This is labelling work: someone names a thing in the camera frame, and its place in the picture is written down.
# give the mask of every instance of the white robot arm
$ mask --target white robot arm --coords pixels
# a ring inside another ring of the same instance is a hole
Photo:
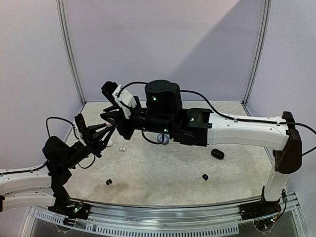
[[[86,219],[90,206],[70,201],[63,185],[71,176],[69,169],[89,154],[101,156],[115,129],[126,140],[133,131],[169,134],[184,145],[243,144],[269,147],[275,162],[262,200],[253,205],[241,205],[243,219],[275,213],[288,176],[302,164],[302,144],[290,112],[281,117],[259,118],[222,114],[208,109],[182,109],[181,91],[175,83],[156,80],[146,84],[147,108],[140,106],[125,87],[106,82],[102,93],[113,104],[101,118],[110,123],[86,127],[83,116],[75,117],[80,139],[69,147],[59,138],[50,137],[43,153],[47,162],[40,166],[17,170],[0,170],[0,211],[18,206],[49,206],[49,210]]]

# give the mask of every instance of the black cable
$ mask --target black cable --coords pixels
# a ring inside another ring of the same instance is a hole
[[[174,118],[175,118],[175,114],[174,114],[174,113],[171,113],[170,116],[169,116],[169,121],[170,121],[171,126],[172,126],[173,129],[175,129],[178,133],[183,133],[183,131],[182,131],[180,128],[177,127]]]
[[[46,130],[47,130],[48,137],[50,137],[50,133],[49,133],[49,129],[48,129],[48,121],[49,121],[50,119],[58,119],[58,120],[62,120],[62,121],[65,121],[65,122],[69,123],[69,124],[73,127],[74,136],[76,137],[77,140],[79,140],[79,138],[78,138],[77,135],[76,135],[75,124],[74,124],[73,122],[71,122],[71,121],[69,121],[69,120],[67,120],[67,119],[65,119],[65,118],[54,117],[54,116],[53,116],[53,117],[48,117],[48,118],[46,119]]]
[[[38,171],[39,169],[42,169],[43,167],[46,166],[47,161],[41,165],[40,167],[36,169],[28,169],[28,170],[19,170],[19,171],[10,171],[10,172],[5,172],[5,173],[0,173],[0,175],[5,175],[5,174],[19,174],[19,173],[27,173],[27,172],[33,172],[33,171]]]
[[[233,117],[230,117],[230,116],[227,116],[227,115],[224,115],[222,114],[221,112],[218,112],[214,106],[208,101],[208,99],[202,95],[201,93],[198,93],[196,91],[192,91],[192,90],[180,90],[181,92],[187,92],[187,93],[192,93],[192,94],[195,94],[195,95],[198,95],[200,97],[202,97],[206,102],[207,104],[211,107],[211,109],[217,113],[219,116],[222,116],[226,119],[230,119],[230,120],[235,120]],[[245,118],[237,118],[236,121],[241,121],[241,122],[261,122],[261,123],[269,123],[269,124],[277,124],[276,121],[267,121],[267,120],[258,120],[258,119],[245,119]],[[314,129],[312,129],[311,127],[303,124],[303,123],[298,123],[298,122],[280,122],[279,124],[293,124],[293,125],[297,125],[297,126],[302,126],[302,127],[305,127],[307,129],[309,129],[310,131],[312,131],[315,135],[316,135],[316,131]],[[307,152],[303,153],[302,156],[305,156],[307,155],[308,153],[312,152],[316,150],[316,146],[313,147],[312,149],[308,150]]]
[[[88,165],[87,167],[82,167],[79,163],[78,163],[78,165],[79,165],[80,168],[82,168],[82,169],[88,169],[88,168],[90,168],[90,167],[94,164],[94,162],[95,162],[95,155],[93,155],[93,161],[92,161],[91,164]]]
[[[280,215],[276,216],[275,221],[277,221],[278,219],[280,219],[280,218],[281,218],[281,216],[285,213],[285,210],[286,210],[286,205],[287,205],[287,202],[284,204],[284,208],[283,208],[282,213],[281,213]]]
[[[142,130],[142,136],[143,136],[143,138],[144,138],[146,141],[148,141],[148,142],[151,143],[151,144],[161,145],[161,144],[164,142],[164,134],[162,134],[162,141],[161,141],[161,142],[154,142],[154,141],[148,139],[148,138],[145,136],[145,134],[144,134],[144,130]]]
[[[305,128],[307,128],[308,130],[310,130],[311,132],[313,132],[313,134],[316,135],[316,131],[315,131],[314,129],[312,129],[311,127],[309,127],[309,126],[307,126],[306,124],[303,124],[303,123],[299,123],[299,122],[280,122],[280,124],[292,124],[292,125],[297,125],[297,126],[305,127]],[[302,156],[305,156],[305,155],[307,155],[308,153],[310,153],[310,152],[312,152],[312,151],[314,151],[314,150],[316,150],[316,146],[313,147],[312,149],[308,150],[307,152],[304,152],[304,153],[302,154]]]
[[[123,87],[121,88],[121,90],[119,90],[119,92],[118,92],[118,94],[117,94],[117,97],[119,98],[119,96],[121,95],[122,91],[123,91],[125,88],[129,87],[130,85],[134,85],[134,84],[145,84],[145,85],[147,85],[148,83],[147,83],[147,82],[144,82],[144,81],[133,81],[133,82],[131,82],[131,83],[129,83],[129,84],[126,84],[125,86],[123,86]],[[128,109],[131,109],[131,107],[129,107],[128,105],[124,104],[122,101],[121,101],[120,103],[121,103],[124,107],[126,107],[126,108],[128,108]]]
[[[202,97],[206,101],[206,103],[211,107],[211,109],[215,113],[217,113],[219,116],[222,116],[222,117],[224,117],[226,119],[235,120],[235,118],[230,117],[228,115],[224,115],[221,112],[217,111],[215,109],[215,107],[209,102],[209,100],[204,95],[202,95],[201,93],[198,93],[198,92],[193,91],[193,90],[180,90],[180,92],[192,93],[192,94],[195,94],[195,95],[198,95],[198,96]],[[262,123],[277,124],[277,122],[275,122],[275,121],[257,120],[257,119],[245,119],[245,118],[237,118],[236,121],[240,121],[240,122],[262,122]]]

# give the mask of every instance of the small white ball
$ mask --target small white ball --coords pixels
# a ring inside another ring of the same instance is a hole
[[[113,146],[113,141],[110,139],[109,142],[107,143],[107,147]]]

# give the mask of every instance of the vented metal base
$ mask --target vented metal base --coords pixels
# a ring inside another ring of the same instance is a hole
[[[135,207],[115,206],[110,204],[92,203],[88,220],[76,219],[73,226],[64,225],[66,216],[53,213],[45,207],[31,208],[23,237],[31,236],[110,236],[110,237],[221,237],[245,235],[244,225],[250,224],[253,231],[258,232],[253,220],[243,221],[238,206],[258,200],[239,201],[230,204],[185,207]],[[297,233],[293,236],[307,236],[306,224],[297,198],[294,193],[288,193],[288,203],[285,216],[292,216]]]

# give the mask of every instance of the white wall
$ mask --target white wall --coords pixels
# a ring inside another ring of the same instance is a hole
[[[274,0],[259,71],[248,109],[257,116],[291,111],[297,122],[316,128],[316,1]],[[303,151],[316,137],[298,128]],[[291,175],[312,237],[316,236],[316,152],[303,157],[302,168]]]
[[[72,49],[87,101],[107,80],[168,79],[210,100],[241,101],[264,0],[67,0]],[[129,89],[144,99],[143,85]],[[184,99],[200,99],[184,94]]]
[[[41,164],[45,119],[73,120],[81,105],[61,34],[56,1],[0,0],[0,168]],[[65,138],[70,127],[50,124]],[[18,236],[25,208],[0,213],[0,236]]]

